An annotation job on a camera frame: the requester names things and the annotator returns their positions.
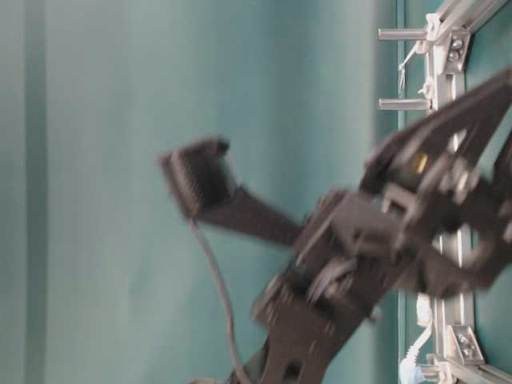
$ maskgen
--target teal curtain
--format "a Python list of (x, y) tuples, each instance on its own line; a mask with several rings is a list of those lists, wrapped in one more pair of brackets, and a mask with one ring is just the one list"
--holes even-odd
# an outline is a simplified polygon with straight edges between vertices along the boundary
[[(396, 129), (394, 1), (5, 0), (0, 381), (185, 383), (230, 372), (222, 308), (157, 157), (206, 134), (297, 220)], [(244, 358), (290, 252), (208, 230)], [(396, 296), (326, 383), (397, 379)]]

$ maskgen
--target wire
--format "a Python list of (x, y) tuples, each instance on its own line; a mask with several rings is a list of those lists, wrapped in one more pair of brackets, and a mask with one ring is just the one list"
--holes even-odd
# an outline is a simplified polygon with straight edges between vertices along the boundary
[(231, 306), (230, 296), (227, 292), (226, 284), (224, 282), (224, 278), (222, 278), (222, 274), (220, 269), (218, 268), (217, 260), (215, 259), (214, 252), (212, 251), (208, 241), (205, 236), (202, 234), (195, 220), (189, 220), (190, 228), (192, 232), (194, 232), (195, 237), (197, 238), (199, 244), (205, 252), (206, 260), (208, 261), (208, 265), (210, 267), (211, 273), (214, 277), (214, 282), (217, 285), (218, 294), (220, 296), (222, 305), (226, 310), (226, 329), (228, 342), (230, 344), (230, 356), (231, 356), (231, 364), (234, 368), (234, 372), (237, 375), (238, 380), (241, 384), (252, 384), (247, 373), (243, 369), (242, 360), (240, 359), (240, 353), (238, 352), (236, 337), (234, 332), (234, 316), (233, 316), (233, 308)]
[(414, 54), (417, 52), (419, 47), (419, 42), (416, 42), (412, 49), (409, 51), (406, 59), (398, 65), (398, 92), (402, 92), (406, 88), (406, 64), (409, 60), (412, 59)]

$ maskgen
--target screw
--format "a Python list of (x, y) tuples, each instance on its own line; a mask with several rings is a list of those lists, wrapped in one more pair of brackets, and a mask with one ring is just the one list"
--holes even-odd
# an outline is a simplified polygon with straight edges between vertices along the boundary
[(464, 348), (462, 350), (462, 353), (464, 354), (464, 356), (466, 356), (467, 358), (472, 358), (473, 357), (473, 349), (471, 348)]
[(456, 62), (458, 60), (458, 58), (460, 58), (460, 54), (458, 54), (458, 52), (456, 50), (451, 50), (448, 53), (448, 60), (449, 61)]
[(459, 50), (459, 49), (461, 49), (463, 45), (464, 45), (464, 42), (463, 42), (460, 38), (455, 38), (455, 39), (451, 42), (451, 47), (452, 47), (454, 50)]
[(458, 341), (462, 344), (462, 345), (467, 345), (470, 343), (470, 340), (464, 336), (463, 334), (461, 334), (459, 337), (458, 337)]

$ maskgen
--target metal bracket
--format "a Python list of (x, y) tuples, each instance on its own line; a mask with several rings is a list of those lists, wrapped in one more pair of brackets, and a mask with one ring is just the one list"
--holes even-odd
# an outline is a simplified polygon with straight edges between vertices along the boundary
[(464, 366), (485, 364), (482, 351), (470, 326), (448, 326), (451, 340), (448, 356)]
[[(422, 29), (380, 29), (380, 40), (416, 40), (412, 54), (425, 62), (423, 98), (381, 98), (381, 110), (437, 110), (465, 91), (464, 66), (471, 36), (507, 0), (446, 0)], [(404, 62), (399, 69), (405, 77)]]

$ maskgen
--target robotic arm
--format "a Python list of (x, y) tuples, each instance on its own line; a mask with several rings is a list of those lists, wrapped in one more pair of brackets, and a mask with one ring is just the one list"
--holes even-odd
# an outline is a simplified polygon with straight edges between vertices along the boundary
[[(358, 191), (331, 191), (302, 226), (236, 185), (219, 138), (162, 157), (170, 191), (192, 223), (294, 253), (253, 306), (269, 331), (264, 347), (228, 383), (320, 383), (395, 287), (448, 297), (490, 286), (512, 257), (512, 134), (491, 180), (476, 165), (511, 103), (507, 70), (390, 136), (370, 156)], [(464, 224), (478, 232), (478, 247), (460, 268), (432, 241)]]

